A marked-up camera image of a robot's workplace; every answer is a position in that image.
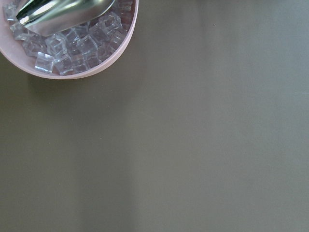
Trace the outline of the pink bowl of ice cubes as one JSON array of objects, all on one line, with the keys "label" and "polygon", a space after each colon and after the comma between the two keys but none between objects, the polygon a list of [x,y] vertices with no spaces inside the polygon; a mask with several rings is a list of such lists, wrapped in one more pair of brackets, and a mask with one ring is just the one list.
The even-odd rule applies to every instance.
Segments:
[{"label": "pink bowl of ice cubes", "polygon": [[114,0],[103,15],[45,37],[19,23],[20,1],[0,3],[0,51],[15,67],[49,79],[84,78],[111,66],[132,37],[139,6]]}]

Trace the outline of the steel ice scoop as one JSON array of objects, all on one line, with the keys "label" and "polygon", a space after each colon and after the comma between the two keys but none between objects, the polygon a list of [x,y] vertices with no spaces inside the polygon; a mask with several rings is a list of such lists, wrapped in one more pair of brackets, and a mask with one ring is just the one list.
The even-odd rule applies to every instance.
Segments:
[{"label": "steel ice scoop", "polygon": [[26,29],[46,37],[95,19],[113,4],[113,0],[22,0],[16,18]]}]

